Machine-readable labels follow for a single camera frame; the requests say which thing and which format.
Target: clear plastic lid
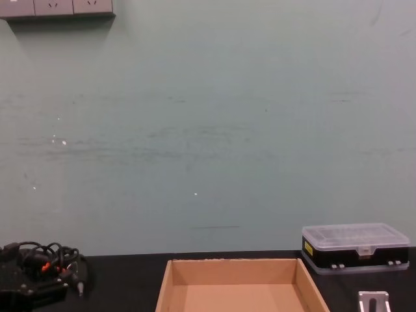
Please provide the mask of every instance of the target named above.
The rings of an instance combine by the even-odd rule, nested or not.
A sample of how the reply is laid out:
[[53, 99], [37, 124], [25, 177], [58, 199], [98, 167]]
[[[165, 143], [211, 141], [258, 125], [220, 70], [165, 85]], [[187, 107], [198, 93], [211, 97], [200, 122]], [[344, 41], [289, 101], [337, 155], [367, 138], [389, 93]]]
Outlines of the clear plastic lid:
[[302, 235], [316, 250], [357, 250], [372, 255], [377, 248], [408, 247], [410, 240], [383, 223], [307, 226]]

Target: black tabletop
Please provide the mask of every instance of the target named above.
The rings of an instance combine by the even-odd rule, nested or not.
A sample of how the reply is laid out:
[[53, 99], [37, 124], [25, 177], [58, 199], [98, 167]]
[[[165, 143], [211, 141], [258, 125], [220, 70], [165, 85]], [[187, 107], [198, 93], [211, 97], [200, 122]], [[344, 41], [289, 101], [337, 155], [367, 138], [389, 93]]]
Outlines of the black tabletop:
[[[295, 258], [296, 251], [165, 253], [89, 257], [96, 275], [94, 290], [80, 299], [69, 292], [65, 302], [37, 311], [154, 312], [166, 262], [171, 259], [218, 258]], [[416, 263], [416, 248], [410, 251]], [[392, 312], [414, 312], [416, 304], [416, 266], [406, 271], [319, 276], [309, 269], [332, 312], [357, 312], [358, 291], [387, 291]]]

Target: cardboard box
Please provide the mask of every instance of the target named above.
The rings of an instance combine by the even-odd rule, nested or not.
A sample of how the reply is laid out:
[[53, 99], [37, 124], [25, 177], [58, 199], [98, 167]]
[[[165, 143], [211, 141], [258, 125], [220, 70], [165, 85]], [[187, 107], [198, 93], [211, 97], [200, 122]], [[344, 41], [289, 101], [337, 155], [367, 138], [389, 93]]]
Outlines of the cardboard box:
[[156, 312], [329, 312], [300, 259], [173, 260]]

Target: metal bracket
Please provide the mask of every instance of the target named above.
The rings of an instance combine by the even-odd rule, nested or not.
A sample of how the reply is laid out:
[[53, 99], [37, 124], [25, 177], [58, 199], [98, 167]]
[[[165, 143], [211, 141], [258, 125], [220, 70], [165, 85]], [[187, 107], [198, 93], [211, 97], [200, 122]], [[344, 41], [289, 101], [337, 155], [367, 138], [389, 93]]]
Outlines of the metal bracket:
[[391, 312], [389, 293], [385, 291], [359, 291], [358, 304], [360, 312]]

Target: wall outlet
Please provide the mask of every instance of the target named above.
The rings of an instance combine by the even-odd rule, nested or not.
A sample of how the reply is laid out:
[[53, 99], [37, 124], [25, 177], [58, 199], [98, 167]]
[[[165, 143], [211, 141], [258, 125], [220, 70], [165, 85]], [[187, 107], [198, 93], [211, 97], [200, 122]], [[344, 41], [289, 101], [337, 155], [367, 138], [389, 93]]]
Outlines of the wall outlet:
[[112, 0], [73, 0], [75, 14], [113, 13]]
[[34, 16], [33, 0], [0, 0], [0, 18]]
[[73, 15], [72, 0], [34, 0], [36, 16]]

